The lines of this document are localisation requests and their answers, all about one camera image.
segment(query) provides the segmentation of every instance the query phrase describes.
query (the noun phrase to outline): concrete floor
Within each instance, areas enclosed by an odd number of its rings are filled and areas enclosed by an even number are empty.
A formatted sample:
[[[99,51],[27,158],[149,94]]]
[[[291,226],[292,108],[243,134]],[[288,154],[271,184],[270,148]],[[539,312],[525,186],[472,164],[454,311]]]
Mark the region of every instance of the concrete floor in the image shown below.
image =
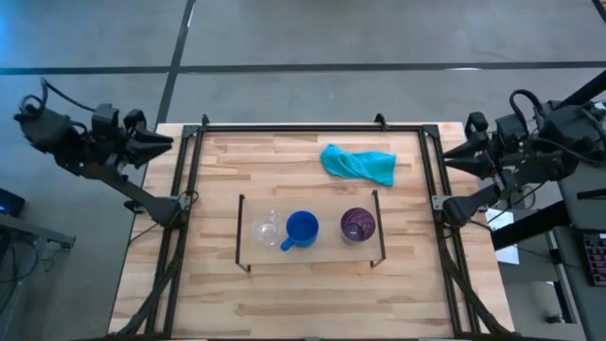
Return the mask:
[[[2,1],[0,68],[169,66],[186,2]],[[590,0],[198,0],[182,64],[604,61],[604,28]],[[495,119],[509,114],[514,89],[561,99],[599,71],[184,74],[167,121],[199,122],[202,114],[216,122],[369,121],[379,112],[392,121],[463,121],[477,110]],[[91,106],[142,109],[151,124],[167,81],[166,74],[47,78]],[[121,195],[59,169],[21,137],[11,114],[22,96],[39,92],[37,76],[0,76],[0,89],[0,188],[27,199],[25,219],[78,236],[51,272],[34,273],[24,338],[104,335],[133,216]],[[89,119],[57,98],[50,106]],[[143,170],[129,174],[141,183]],[[540,205],[557,195],[544,189]],[[514,323],[532,335],[526,318],[516,318],[526,315],[513,312]]]

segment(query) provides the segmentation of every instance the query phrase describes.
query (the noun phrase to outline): purple glass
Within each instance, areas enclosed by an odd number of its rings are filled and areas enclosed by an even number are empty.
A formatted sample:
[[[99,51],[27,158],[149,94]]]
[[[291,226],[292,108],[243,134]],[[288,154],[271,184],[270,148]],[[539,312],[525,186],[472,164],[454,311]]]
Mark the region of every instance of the purple glass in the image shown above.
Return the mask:
[[[345,212],[341,218],[341,230],[345,242],[367,241],[375,233],[375,219],[367,210],[355,207]]]

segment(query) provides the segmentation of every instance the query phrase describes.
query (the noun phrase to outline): desk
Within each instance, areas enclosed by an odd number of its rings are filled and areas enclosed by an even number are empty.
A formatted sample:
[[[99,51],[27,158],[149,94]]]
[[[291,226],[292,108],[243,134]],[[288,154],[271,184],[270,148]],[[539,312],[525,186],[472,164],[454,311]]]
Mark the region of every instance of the desk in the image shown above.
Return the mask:
[[[561,259],[567,264],[585,269],[585,260],[580,253],[579,244],[582,230],[604,230],[604,200],[579,200],[577,193],[598,188],[606,188],[606,170],[580,163],[575,173],[559,182],[561,196],[566,204],[568,219],[572,226],[556,227],[553,230]],[[568,283],[587,340],[600,340],[606,335],[603,323],[603,307],[606,306],[606,288],[589,285],[585,271],[564,266]]]
[[[161,124],[157,132],[179,141],[182,128]],[[460,123],[440,123],[439,129],[444,150],[465,139]],[[396,153],[395,186],[327,175],[319,153],[329,143],[351,152]],[[150,162],[144,189],[168,195],[178,149],[175,142]],[[433,170],[438,184],[437,167]],[[449,176],[455,194],[477,190],[469,174],[449,170]],[[379,192],[383,219],[386,260],[380,266],[371,269],[366,261],[272,264],[256,265],[246,274],[234,263],[240,194],[327,197],[373,189]],[[452,336],[417,135],[206,133],[196,190],[200,200],[192,207],[172,337]],[[137,217],[133,235],[151,224],[148,217]],[[124,326],[150,291],[161,234],[156,228],[128,249],[109,332]],[[461,234],[474,289],[512,330],[490,234],[475,225]],[[463,301],[460,292],[456,297]],[[164,320],[165,306],[166,293],[158,321]],[[459,309],[465,319],[465,305],[459,303]]]

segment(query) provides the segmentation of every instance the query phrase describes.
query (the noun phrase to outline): blue cloth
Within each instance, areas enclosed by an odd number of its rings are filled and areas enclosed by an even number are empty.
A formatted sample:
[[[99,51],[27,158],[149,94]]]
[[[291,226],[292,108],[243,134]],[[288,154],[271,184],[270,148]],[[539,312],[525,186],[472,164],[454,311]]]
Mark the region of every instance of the blue cloth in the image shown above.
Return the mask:
[[[396,155],[381,152],[350,153],[329,144],[320,155],[326,171],[344,178],[365,178],[385,186],[394,186]]]

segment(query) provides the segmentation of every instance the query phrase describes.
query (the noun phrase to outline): blue mug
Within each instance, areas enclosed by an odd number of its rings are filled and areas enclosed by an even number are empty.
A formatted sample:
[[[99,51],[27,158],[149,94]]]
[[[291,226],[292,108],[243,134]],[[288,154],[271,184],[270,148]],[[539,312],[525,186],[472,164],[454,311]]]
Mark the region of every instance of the blue mug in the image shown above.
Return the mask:
[[[286,221],[286,233],[288,238],[280,248],[287,251],[291,247],[308,247],[318,236],[320,224],[313,214],[308,211],[297,211]]]

